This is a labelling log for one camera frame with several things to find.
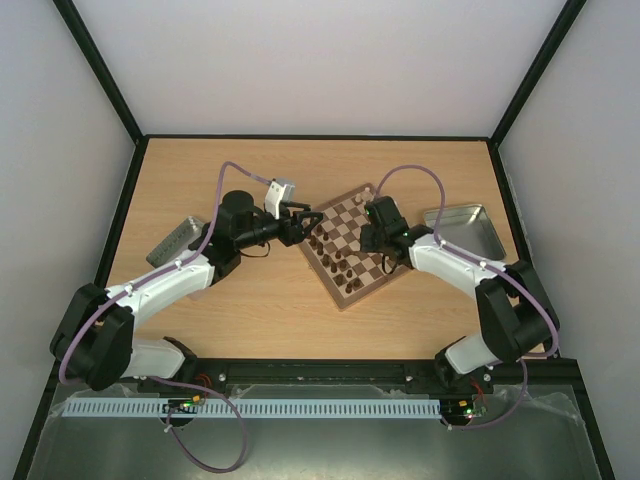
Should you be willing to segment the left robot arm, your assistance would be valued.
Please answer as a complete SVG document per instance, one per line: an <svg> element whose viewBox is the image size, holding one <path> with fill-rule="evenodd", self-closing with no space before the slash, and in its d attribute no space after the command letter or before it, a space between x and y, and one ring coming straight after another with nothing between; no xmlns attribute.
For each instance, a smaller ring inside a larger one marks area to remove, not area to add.
<svg viewBox="0 0 640 480"><path fill-rule="evenodd" d="M50 344L59 380L95 391L122 378L170 380L185 369L191 351L179 341L141 340L135 331L161 310L227 277L244 249L278 240L302 243L323 219L307 204L277 201L257 207L246 191L224 195L202 234L164 265L127 283L79 288Z"/></svg>

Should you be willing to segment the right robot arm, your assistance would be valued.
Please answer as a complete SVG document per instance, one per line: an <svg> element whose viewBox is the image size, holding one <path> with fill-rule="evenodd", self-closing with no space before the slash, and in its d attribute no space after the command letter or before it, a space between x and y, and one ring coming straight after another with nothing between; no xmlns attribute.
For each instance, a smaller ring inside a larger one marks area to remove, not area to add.
<svg viewBox="0 0 640 480"><path fill-rule="evenodd" d="M379 253L393 267L433 275L476 302L480 332L445 347L436 357L436 379L445 390L460 390L471 372L497 363L513 363L549 341L559 346L559 321L531 264L507 265L472 254L439 237L426 225L411 227L389 196L365 204L368 223L361 250Z"/></svg>

